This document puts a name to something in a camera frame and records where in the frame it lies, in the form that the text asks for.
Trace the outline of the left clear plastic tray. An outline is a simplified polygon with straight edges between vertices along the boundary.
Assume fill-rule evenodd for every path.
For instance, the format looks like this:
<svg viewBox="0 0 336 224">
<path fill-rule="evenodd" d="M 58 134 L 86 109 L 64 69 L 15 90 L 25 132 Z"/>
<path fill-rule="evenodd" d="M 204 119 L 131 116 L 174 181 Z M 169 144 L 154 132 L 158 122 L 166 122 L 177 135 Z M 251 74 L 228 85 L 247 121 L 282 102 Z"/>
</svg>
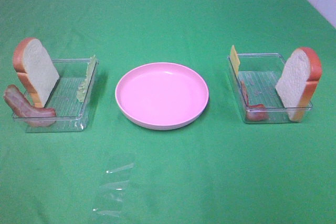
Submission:
<svg viewBox="0 0 336 224">
<path fill-rule="evenodd" d="M 12 114 L 13 121 L 18 123 L 27 133 L 83 131 L 93 111 L 90 97 L 99 64 L 97 60 L 85 100 L 81 103 L 77 100 L 76 93 L 78 86 L 85 79 L 89 61 L 90 58 L 53 60 L 59 73 L 59 80 L 49 96 L 46 107 L 54 108 L 56 117 L 21 118 Z"/>
</svg>

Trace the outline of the bacon strip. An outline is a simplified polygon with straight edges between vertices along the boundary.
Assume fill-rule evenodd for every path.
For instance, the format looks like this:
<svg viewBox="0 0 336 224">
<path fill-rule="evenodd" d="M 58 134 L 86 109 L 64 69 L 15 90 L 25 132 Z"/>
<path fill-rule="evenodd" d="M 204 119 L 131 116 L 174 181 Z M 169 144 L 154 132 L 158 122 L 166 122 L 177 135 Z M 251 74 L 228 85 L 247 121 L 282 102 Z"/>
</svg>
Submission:
<svg viewBox="0 0 336 224">
<path fill-rule="evenodd" d="M 7 105 L 21 118 L 54 118 L 56 112 L 54 108 L 36 108 L 20 92 L 18 87 L 10 84 L 4 91 L 3 96 Z"/>
<path fill-rule="evenodd" d="M 246 119 L 248 121 L 254 121 L 254 122 L 267 120 L 268 112 L 266 111 L 265 105 L 262 103 L 250 105 L 249 96 L 248 96 L 247 88 L 246 88 L 244 81 L 240 82 L 240 86 L 242 90 L 241 91 L 242 95 L 244 97 L 244 101 L 246 102 L 246 105 L 247 105 L 247 111 L 245 113 Z"/>
</svg>

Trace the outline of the clear plastic tray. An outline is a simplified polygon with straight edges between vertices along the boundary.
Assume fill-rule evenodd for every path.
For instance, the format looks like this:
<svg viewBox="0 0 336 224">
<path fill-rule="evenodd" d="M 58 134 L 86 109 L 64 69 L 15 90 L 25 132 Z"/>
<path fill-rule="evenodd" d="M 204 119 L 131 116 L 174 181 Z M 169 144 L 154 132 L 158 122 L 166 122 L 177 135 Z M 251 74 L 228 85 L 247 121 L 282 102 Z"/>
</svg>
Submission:
<svg viewBox="0 0 336 224">
<path fill-rule="evenodd" d="M 90 97 L 99 64 L 97 60 L 85 100 L 81 103 L 77 100 L 76 93 L 78 86 L 85 79 L 89 61 L 90 58 L 53 60 L 59 73 L 59 80 L 49 96 L 46 107 L 54 108 L 56 117 L 21 118 L 12 114 L 13 121 L 18 123 L 27 133 L 83 131 L 93 111 Z"/>
<path fill-rule="evenodd" d="M 251 53 L 238 54 L 240 60 L 239 73 L 235 76 L 230 58 L 227 57 L 230 70 L 229 80 L 232 85 L 241 118 L 247 124 L 265 123 L 291 123 L 287 109 L 275 89 L 281 77 L 285 60 L 279 53 Z M 249 104 L 264 104 L 268 112 L 268 119 L 264 121 L 248 121 L 245 117 L 247 105 L 242 95 L 240 82 L 244 81 Z M 303 108 L 305 112 L 313 108 L 311 102 Z"/>
</svg>

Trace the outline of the clear plastic film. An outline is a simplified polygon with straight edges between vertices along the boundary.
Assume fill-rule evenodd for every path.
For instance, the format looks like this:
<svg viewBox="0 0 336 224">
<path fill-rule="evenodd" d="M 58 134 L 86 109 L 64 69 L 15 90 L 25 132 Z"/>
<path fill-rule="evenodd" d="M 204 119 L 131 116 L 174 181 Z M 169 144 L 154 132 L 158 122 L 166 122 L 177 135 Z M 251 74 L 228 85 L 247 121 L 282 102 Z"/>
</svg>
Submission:
<svg viewBox="0 0 336 224">
<path fill-rule="evenodd" d="M 94 222 L 115 223 L 120 219 L 134 166 L 133 153 L 113 155 L 108 160 L 92 207 Z"/>
</svg>

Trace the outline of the green tablecloth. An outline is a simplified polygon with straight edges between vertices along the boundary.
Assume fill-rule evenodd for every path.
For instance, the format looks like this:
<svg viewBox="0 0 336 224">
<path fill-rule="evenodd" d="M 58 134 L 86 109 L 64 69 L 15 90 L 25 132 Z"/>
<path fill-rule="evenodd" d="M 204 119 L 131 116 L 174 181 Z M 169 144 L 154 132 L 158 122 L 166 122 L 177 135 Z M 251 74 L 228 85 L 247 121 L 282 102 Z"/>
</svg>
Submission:
<svg viewBox="0 0 336 224">
<path fill-rule="evenodd" d="M 28 134 L 1 102 L 1 223 L 93 223 L 108 166 L 134 162 L 118 223 L 335 223 L 335 29 L 306 0 L 1 0 L 1 89 L 20 82 L 17 44 L 53 58 L 96 55 L 82 132 Z M 227 55 L 307 46 L 323 74 L 301 123 L 245 124 Z M 148 62 L 197 71 L 209 103 L 191 125 L 126 119 L 119 79 Z"/>
</svg>

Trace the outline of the yellow cheese slice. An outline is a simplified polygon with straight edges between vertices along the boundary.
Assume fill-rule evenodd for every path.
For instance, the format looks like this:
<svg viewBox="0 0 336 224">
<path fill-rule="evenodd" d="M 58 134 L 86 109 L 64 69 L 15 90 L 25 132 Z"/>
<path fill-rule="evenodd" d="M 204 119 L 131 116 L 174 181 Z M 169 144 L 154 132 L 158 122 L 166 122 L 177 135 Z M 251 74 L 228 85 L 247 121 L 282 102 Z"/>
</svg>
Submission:
<svg viewBox="0 0 336 224">
<path fill-rule="evenodd" d="M 232 47 L 231 47 L 229 58 L 230 58 L 230 61 L 232 63 L 232 67 L 233 67 L 235 76 L 238 76 L 240 60 L 239 60 L 238 53 L 237 53 L 234 45 L 232 45 Z"/>
</svg>

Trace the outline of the pink round plate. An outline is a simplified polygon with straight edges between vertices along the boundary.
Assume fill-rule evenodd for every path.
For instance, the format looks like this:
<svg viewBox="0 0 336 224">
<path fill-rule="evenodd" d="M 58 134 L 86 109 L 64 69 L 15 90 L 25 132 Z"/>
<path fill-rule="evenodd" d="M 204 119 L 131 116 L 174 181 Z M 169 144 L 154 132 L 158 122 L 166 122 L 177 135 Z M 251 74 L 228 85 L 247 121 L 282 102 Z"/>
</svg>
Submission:
<svg viewBox="0 0 336 224">
<path fill-rule="evenodd" d="M 173 130 L 203 113 L 209 89 L 193 69 L 155 62 L 127 72 L 116 86 L 115 100 L 131 122 L 152 130 Z"/>
</svg>

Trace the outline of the right clear plastic tray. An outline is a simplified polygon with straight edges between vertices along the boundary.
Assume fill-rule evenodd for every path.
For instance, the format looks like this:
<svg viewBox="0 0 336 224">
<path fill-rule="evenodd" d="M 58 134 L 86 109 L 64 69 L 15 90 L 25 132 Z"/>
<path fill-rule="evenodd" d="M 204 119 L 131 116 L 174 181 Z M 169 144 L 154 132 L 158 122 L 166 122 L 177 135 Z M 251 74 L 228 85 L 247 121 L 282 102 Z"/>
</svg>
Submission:
<svg viewBox="0 0 336 224">
<path fill-rule="evenodd" d="M 241 118 L 247 124 L 265 123 L 291 123 L 287 109 L 275 89 L 281 77 L 285 60 L 279 53 L 251 53 L 238 54 L 240 60 L 239 73 L 235 76 L 230 58 L 227 57 L 230 70 L 229 80 L 232 85 Z M 247 105 L 242 95 L 240 82 L 244 81 L 249 104 L 264 104 L 268 112 L 268 119 L 264 121 L 248 121 L 245 117 Z M 305 112 L 313 108 L 311 102 L 303 108 Z"/>
</svg>

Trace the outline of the bread slice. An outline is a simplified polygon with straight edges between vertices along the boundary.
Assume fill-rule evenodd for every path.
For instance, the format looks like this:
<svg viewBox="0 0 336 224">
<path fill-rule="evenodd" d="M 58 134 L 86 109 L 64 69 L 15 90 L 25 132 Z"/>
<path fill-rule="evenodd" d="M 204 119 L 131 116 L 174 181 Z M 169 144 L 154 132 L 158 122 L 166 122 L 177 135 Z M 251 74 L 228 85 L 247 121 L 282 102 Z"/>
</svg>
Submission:
<svg viewBox="0 0 336 224">
<path fill-rule="evenodd" d="M 59 74 L 41 41 L 34 37 L 23 39 L 14 50 L 13 67 L 34 106 L 43 108 Z"/>
<path fill-rule="evenodd" d="M 312 48 L 297 48 L 288 58 L 275 89 L 289 120 L 302 120 L 303 108 L 308 106 L 321 76 L 321 61 Z"/>
</svg>

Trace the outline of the green lettuce leaf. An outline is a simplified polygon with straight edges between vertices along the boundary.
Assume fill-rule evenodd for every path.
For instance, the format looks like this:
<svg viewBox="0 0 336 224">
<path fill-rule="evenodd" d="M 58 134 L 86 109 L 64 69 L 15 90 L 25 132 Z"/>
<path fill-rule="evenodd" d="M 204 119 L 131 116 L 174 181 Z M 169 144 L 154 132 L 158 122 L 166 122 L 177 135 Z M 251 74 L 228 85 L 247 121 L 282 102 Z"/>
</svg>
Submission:
<svg viewBox="0 0 336 224">
<path fill-rule="evenodd" d="M 85 79 L 78 86 L 76 97 L 77 97 L 77 100 L 81 103 L 83 103 L 85 100 L 88 87 L 89 87 L 89 82 L 93 75 L 93 70 L 95 68 L 96 63 L 97 63 L 97 57 L 96 55 L 93 55 L 92 57 L 90 57 L 90 61 L 88 62 Z"/>
</svg>

